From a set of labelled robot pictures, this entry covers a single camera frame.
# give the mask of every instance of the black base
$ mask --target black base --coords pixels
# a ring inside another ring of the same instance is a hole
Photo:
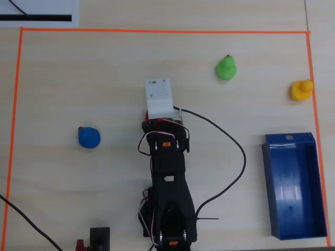
[[[90,246],[87,251],[110,251],[110,228],[93,227],[90,229]]]

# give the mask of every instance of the blue ball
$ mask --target blue ball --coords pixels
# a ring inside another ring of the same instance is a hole
[[[100,143],[100,133],[92,127],[82,127],[78,131],[79,144],[88,149],[95,148]]]

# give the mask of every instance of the red component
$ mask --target red component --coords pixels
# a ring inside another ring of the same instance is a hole
[[[75,247],[75,251],[87,251],[87,248],[84,246],[83,239],[77,239],[77,245]]]
[[[166,118],[159,118],[159,119],[149,119],[149,115],[148,115],[148,112],[146,113],[146,121],[152,121],[152,120],[157,120],[158,122],[163,120],[163,119],[166,119]]]

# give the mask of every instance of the blue box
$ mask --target blue box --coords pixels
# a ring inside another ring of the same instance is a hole
[[[281,240],[327,236],[312,133],[267,134],[262,148],[272,235]]]

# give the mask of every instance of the green object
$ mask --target green object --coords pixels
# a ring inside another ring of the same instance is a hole
[[[221,79],[232,79],[237,71],[235,60],[232,56],[227,55],[216,66],[216,73]]]

